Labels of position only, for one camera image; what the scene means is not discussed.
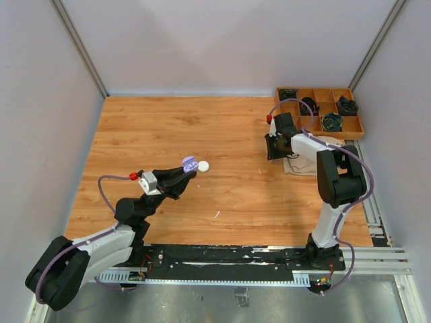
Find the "white earbud charging case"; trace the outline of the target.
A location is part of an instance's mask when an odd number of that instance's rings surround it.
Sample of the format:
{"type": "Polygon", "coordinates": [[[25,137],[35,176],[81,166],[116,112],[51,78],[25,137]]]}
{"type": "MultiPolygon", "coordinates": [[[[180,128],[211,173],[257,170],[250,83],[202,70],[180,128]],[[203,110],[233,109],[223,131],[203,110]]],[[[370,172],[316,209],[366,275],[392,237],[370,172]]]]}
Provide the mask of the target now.
{"type": "Polygon", "coordinates": [[[208,172],[210,169],[210,164],[208,161],[199,161],[198,162],[198,170],[200,172],[208,172]]]}

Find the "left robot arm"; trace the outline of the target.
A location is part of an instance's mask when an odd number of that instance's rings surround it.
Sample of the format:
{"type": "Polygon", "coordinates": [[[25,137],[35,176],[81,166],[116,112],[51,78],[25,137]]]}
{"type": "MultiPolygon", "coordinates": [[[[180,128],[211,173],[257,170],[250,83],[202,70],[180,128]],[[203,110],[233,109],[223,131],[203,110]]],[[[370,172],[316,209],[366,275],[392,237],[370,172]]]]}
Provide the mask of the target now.
{"type": "Polygon", "coordinates": [[[150,228],[147,218],[166,200],[177,200],[197,168],[180,166],[168,170],[140,170],[126,176],[143,190],[138,198],[121,198],[109,206],[115,224],[82,238],[55,238],[34,265],[25,286],[39,304],[54,311],[65,308],[91,279],[118,264],[137,266],[143,261],[143,238],[150,228]]]}

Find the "purple earbud charging case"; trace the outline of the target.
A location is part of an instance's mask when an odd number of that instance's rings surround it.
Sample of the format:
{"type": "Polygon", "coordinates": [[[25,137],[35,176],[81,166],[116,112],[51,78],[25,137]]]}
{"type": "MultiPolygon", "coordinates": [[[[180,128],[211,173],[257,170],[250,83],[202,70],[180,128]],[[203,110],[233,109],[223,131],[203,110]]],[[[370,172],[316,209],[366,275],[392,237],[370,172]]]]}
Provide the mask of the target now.
{"type": "Polygon", "coordinates": [[[182,160],[184,173],[196,172],[199,167],[199,162],[193,156],[187,156],[182,160]]]}

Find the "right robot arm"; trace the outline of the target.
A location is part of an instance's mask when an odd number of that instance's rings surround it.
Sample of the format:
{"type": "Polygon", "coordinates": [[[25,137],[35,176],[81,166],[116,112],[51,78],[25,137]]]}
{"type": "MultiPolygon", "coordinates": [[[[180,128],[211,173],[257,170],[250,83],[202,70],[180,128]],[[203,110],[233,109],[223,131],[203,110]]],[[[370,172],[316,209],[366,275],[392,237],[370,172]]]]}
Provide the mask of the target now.
{"type": "Polygon", "coordinates": [[[363,166],[354,146],[330,144],[298,130],[290,113],[268,114],[266,121],[270,126],[265,135],[268,160],[299,155],[317,166],[317,187],[323,206],[300,259],[309,267],[320,269],[339,258],[339,236],[345,218],[366,194],[363,166]]]}

